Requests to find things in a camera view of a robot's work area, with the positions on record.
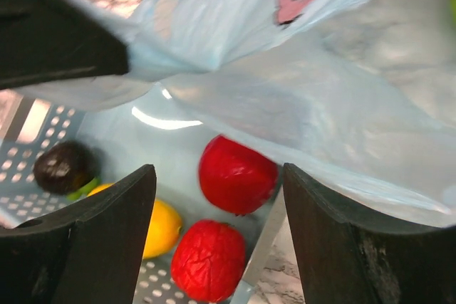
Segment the wrinkled red fake fruit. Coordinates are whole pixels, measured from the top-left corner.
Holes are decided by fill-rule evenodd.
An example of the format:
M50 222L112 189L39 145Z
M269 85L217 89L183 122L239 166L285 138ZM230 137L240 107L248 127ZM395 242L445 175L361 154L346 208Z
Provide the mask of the wrinkled red fake fruit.
M246 259L246 242L235 228L204 219L182 237L170 272L177 287L191 299L219 303L234 293Z

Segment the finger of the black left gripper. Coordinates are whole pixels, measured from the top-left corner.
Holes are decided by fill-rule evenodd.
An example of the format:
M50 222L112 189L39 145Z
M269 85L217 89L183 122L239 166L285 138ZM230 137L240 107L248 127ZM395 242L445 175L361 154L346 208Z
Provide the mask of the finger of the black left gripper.
M1 88L123 75L126 45L70 0L1 0Z

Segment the yellow fake fruit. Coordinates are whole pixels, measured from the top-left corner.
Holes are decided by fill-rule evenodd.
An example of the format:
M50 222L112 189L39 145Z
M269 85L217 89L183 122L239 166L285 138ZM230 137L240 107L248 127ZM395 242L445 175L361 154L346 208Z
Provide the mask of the yellow fake fruit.
M183 225L178 212L163 200L156 199L152 210L142 259L154 258L172 250Z

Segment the green fake fruit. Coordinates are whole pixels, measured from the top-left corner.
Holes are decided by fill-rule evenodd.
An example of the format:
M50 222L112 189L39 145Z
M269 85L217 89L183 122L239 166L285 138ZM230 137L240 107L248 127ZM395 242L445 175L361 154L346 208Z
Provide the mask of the green fake fruit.
M450 13L452 18L452 24L456 24L456 0L449 0L450 2Z

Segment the light blue plastic bag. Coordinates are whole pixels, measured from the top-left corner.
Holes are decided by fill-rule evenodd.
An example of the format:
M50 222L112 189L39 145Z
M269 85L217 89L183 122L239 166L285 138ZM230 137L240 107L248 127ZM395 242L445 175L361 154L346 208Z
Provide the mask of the light blue plastic bag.
M160 83L204 124L372 209L455 224L449 0L73 4L128 46L130 72L19 88L101 110Z

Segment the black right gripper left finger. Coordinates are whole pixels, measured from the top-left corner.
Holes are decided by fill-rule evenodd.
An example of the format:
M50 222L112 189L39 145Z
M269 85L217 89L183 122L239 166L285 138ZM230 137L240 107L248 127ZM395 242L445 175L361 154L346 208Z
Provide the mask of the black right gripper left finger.
M113 186L1 229L2 303L131 303L155 200L145 164Z

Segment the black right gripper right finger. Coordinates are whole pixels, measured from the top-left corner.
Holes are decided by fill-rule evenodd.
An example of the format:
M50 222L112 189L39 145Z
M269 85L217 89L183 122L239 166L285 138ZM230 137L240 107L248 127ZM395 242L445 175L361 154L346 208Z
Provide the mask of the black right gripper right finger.
M455 301L454 227L380 213L289 163L283 190L307 303Z

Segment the smooth red fake apple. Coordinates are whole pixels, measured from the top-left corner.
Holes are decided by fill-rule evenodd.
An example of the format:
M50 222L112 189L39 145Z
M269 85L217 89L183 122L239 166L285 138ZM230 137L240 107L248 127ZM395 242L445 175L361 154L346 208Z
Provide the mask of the smooth red fake apple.
M208 202L236 216L245 216L270 199L279 168L262 154L218 135L202 153L198 177Z

